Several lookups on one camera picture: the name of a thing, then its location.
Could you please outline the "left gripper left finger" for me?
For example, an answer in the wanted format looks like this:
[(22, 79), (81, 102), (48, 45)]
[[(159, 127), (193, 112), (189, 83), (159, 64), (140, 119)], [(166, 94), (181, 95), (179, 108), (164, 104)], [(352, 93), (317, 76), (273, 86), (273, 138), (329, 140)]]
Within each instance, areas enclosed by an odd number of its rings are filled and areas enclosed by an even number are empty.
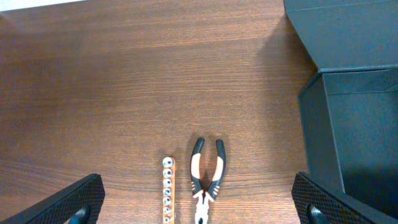
[(90, 174), (2, 223), (95, 224), (104, 198), (101, 176)]

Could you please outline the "orange black needle-nose pliers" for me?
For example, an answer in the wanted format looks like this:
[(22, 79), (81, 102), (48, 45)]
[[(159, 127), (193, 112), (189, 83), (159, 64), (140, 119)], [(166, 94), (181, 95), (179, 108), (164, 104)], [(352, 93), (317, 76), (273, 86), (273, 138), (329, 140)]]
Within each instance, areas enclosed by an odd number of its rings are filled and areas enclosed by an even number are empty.
[(192, 197), (197, 199), (195, 211), (195, 224), (206, 224), (209, 220), (210, 203), (214, 202), (220, 194), (220, 186), (226, 172), (226, 151), (224, 142), (216, 140), (216, 168), (212, 179), (206, 172), (201, 175), (200, 159), (205, 139), (199, 137), (193, 147), (190, 157), (190, 180), (192, 185)]

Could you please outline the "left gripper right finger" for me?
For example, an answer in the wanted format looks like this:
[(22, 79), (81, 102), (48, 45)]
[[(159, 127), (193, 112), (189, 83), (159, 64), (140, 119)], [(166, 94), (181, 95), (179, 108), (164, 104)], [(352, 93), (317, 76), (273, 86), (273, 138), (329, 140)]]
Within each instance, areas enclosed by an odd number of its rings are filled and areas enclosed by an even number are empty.
[(333, 190), (306, 172), (295, 175), (292, 198), (301, 223), (397, 223), (397, 219)]

